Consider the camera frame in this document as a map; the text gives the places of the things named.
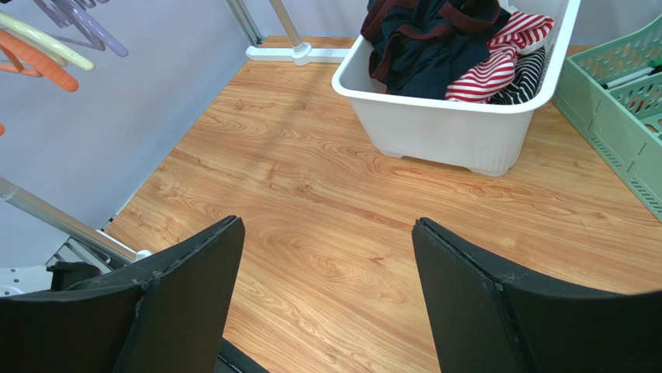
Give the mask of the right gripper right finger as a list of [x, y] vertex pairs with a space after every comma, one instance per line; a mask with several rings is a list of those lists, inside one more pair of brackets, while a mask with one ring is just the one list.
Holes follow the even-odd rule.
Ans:
[[443, 372], [659, 372], [661, 293], [563, 281], [429, 218], [412, 230]]

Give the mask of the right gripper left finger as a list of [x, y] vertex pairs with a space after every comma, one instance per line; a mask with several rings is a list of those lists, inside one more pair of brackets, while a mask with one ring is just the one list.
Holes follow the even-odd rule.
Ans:
[[212, 372], [246, 230], [229, 216], [61, 291], [1, 300], [3, 372]]

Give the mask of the red white striped top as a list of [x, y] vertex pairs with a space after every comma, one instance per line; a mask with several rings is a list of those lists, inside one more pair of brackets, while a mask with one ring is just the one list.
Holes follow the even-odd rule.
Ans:
[[450, 84], [445, 99], [488, 103], [493, 95], [514, 80], [519, 56], [544, 47], [554, 25], [549, 16], [514, 10], [506, 26], [487, 43], [489, 57]]

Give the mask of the black white striped top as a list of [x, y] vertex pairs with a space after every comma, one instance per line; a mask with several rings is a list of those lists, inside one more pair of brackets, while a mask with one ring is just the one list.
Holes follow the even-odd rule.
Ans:
[[514, 80], [493, 95], [488, 103], [495, 105], [522, 104], [535, 97], [545, 66], [546, 49], [540, 47], [530, 54], [521, 54], [515, 65]]

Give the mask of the dark navy garment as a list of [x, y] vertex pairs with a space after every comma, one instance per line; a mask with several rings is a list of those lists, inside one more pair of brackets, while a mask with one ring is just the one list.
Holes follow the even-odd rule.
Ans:
[[448, 86], [485, 61], [510, 19], [497, 1], [377, 0], [361, 36], [373, 50], [368, 74], [388, 93], [444, 99]]

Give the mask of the cream plastic hanger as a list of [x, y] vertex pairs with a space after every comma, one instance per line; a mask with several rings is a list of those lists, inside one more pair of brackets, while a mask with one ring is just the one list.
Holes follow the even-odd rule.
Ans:
[[47, 33], [9, 15], [6, 12], [1, 12], [1, 27], [7, 29], [15, 37], [31, 47], [35, 47], [37, 50], [44, 52], [51, 60], [55, 61], [61, 67], [73, 64], [83, 71], [93, 71], [95, 69], [95, 65], [89, 59], [83, 57]]

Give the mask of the lilac plastic hanger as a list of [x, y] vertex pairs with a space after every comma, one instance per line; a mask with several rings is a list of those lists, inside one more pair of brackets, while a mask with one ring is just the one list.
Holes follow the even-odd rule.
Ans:
[[96, 6], [96, 1], [53, 0], [46, 2], [34, 0], [33, 3], [58, 27], [64, 29], [73, 26], [85, 38], [85, 40], [75, 40], [49, 33], [49, 36], [56, 40], [98, 51], [105, 51], [109, 48], [120, 58], [129, 55], [128, 49], [87, 12], [87, 8]]

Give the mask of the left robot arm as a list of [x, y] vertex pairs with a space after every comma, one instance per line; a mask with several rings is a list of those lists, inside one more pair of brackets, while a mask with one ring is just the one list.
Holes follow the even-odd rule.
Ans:
[[6, 267], [1, 269], [1, 297], [35, 291], [61, 291], [101, 274], [101, 269], [84, 262], [56, 262], [51, 265], [34, 267]]

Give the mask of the metal clothes rack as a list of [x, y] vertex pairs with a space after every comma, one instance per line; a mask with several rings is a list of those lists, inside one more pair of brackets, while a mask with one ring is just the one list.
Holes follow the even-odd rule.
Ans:
[[[350, 53], [347, 48], [314, 48], [310, 43], [301, 39], [282, 1], [272, 1], [270, 5], [284, 27], [292, 47], [270, 48], [251, 45], [246, 49], [246, 56], [250, 60], [291, 62], [297, 66], [311, 63], [340, 64]], [[101, 252], [110, 259], [116, 260], [123, 266], [152, 255], [152, 252], [147, 249], [134, 251], [106, 233], [90, 228], [54, 205], [4, 178], [1, 179], [1, 200], [69, 235], [90, 250]]]

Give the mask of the white plastic basket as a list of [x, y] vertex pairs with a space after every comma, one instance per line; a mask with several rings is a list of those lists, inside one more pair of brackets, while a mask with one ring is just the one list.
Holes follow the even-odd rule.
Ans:
[[538, 90], [517, 105], [463, 103], [385, 94], [368, 75], [371, 45], [358, 37], [332, 86], [349, 99], [371, 143], [384, 155], [414, 157], [502, 176], [516, 163], [534, 112], [554, 95], [580, 8], [578, 1], [513, 1], [518, 10], [553, 18]]

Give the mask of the green file organizer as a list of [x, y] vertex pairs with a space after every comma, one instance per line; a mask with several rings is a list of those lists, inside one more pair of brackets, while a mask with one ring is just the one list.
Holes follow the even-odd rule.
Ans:
[[661, 74], [602, 83], [661, 59], [661, 19], [567, 58], [553, 104], [656, 217], [661, 217]]

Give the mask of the pens in organizer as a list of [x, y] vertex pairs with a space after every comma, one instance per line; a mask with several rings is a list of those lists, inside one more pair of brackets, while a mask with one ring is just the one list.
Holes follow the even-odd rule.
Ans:
[[624, 75], [620, 78], [611, 80], [610, 82], [602, 83], [601, 87], [603, 89], [613, 89], [617, 86], [624, 85], [626, 83], [632, 82], [638, 78], [642, 78], [649, 75], [655, 75], [656, 73], [661, 72], [661, 59], [657, 58], [652, 61], [645, 67], [628, 75]]

